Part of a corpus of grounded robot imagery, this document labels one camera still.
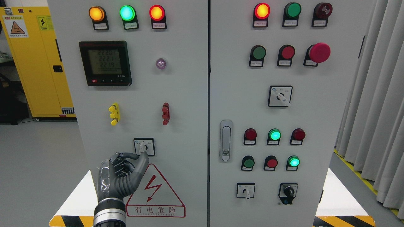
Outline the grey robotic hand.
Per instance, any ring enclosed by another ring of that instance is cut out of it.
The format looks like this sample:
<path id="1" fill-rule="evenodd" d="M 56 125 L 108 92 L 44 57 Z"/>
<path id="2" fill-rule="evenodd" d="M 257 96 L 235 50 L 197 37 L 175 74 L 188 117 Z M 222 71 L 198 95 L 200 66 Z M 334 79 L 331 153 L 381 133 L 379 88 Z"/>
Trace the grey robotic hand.
<path id="1" fill-rule="evenodd" d="M 146 151 L 139 156 L 135 153 L 116 152 L 102 161 L 96 188 L 98 202 L 109 197 L 123 200 L 133 194 L 140 185 L 148 164 Z"/>

